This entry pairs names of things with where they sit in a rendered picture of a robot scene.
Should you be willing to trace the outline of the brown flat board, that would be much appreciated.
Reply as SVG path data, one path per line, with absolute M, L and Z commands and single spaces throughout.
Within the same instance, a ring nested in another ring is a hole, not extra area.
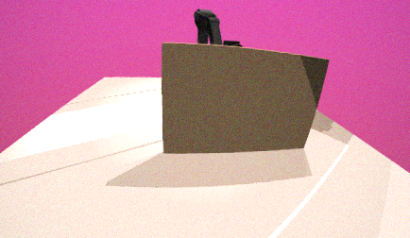
M 304 148 L 329 59 L 162 42 L 162 153 Z

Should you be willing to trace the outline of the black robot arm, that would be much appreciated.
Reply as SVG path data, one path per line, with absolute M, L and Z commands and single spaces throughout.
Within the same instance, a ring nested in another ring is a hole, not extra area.
M 210 9 L 198 8 L 194 13 L 195 24 L 197 26 L 196 44 L 222 45 L 220 33 L 220 20 Z M 239 42 L 224 40 L 223 46 L 231 46 Z

